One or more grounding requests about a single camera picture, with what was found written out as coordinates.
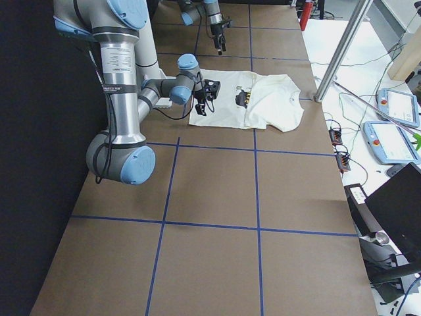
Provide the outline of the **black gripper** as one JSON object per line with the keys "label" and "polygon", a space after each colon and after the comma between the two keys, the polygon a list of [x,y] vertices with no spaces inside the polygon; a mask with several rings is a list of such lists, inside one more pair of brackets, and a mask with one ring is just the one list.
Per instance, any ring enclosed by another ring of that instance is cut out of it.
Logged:
{"label": "black gripper", "polygon": [[198,101],[195,110],[198,115],[206,116],[205,101],[214,101],[218,97],[221,83],[216,80],[203,79],[197,84],[194,91],[194,98]]}
{"label": "black gripper", "polygon": [[226,52],[226,39],[224,37],[224,29],[231,27],[232,20],[229,16],[212,16],[210,19],[210,30],[214,38],[214,46],[218,55]]}

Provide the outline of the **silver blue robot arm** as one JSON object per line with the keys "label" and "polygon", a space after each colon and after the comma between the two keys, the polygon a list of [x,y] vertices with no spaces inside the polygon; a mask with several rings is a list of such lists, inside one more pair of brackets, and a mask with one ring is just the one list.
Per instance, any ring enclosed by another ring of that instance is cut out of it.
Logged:
{"label": "silver blue robot arm", "polygon": [[226,38],[224,30],[231,27],[232,20],[224,16],[217,0],[201,1],[177,1],[180,8],[180,16],[185,26],[191,26],[198,20],[204,20],[206,27],[210,27],[208,37],[213,40],[218,55],[226,52]]}
{"label": "silver blue robot arm", "polygon": [[155,153],[140,124],[161,99],[205,105],[217,98],[220,82],[206,79],[196,57],[178,59],[179,72],[160,69],[145,1],[55,1],[57,30],[68,37],[98,43],[100,59],[92,61],[105,94],[108,126],[91,141],[86,163],[97,181],[139,185],[152,174]]}

